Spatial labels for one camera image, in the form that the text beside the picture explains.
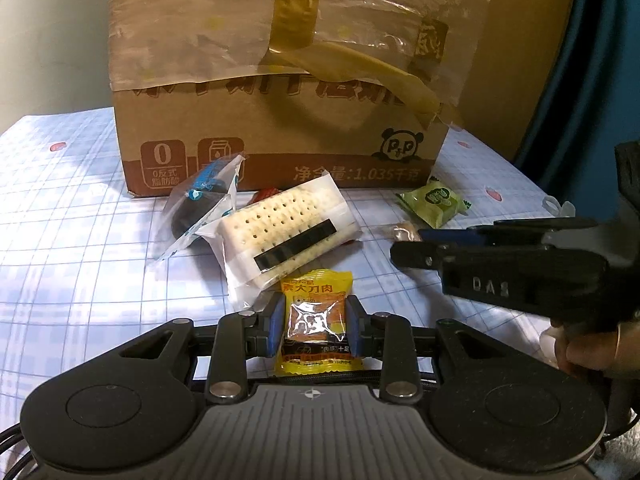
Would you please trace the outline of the person right hand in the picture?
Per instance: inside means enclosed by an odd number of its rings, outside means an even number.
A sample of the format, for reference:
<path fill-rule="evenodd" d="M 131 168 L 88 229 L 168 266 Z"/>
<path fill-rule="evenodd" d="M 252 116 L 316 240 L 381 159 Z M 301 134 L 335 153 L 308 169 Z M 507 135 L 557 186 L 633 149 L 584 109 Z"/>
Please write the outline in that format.
<path fill-rule="evenodd" d="M 553 322 L 539 341 L 544 357 L 567 374 L 597 370 L 608 377 L 639 377 L 638 322 L 622 323 L 611 333 L 579 335 Z"/>

